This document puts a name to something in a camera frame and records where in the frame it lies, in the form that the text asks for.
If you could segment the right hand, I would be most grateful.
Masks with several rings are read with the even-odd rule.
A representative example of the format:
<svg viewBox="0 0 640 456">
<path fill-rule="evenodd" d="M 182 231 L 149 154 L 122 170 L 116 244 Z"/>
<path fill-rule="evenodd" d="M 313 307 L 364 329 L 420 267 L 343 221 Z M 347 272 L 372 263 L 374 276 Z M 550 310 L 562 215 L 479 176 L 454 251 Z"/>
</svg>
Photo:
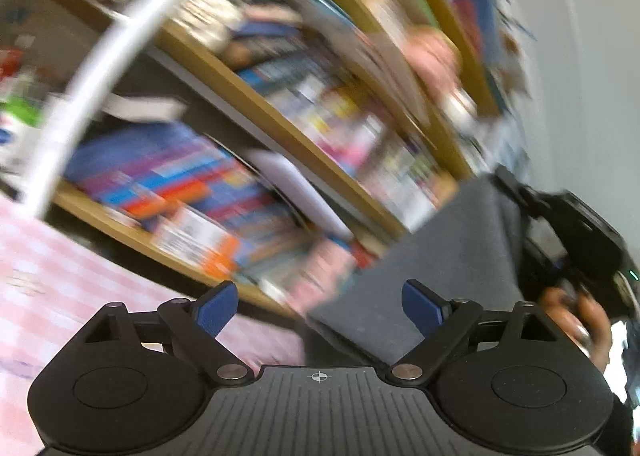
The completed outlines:
<svg viewBox="0 0 640 456">
<path fill-rule="evenodd" d="M 612 325 L 600 303 L 591 294 L 547 288 L 538 300 L 541 309 L 569 336 L 591 363 L 605 372 L 613 344 Z"/>
</svg>

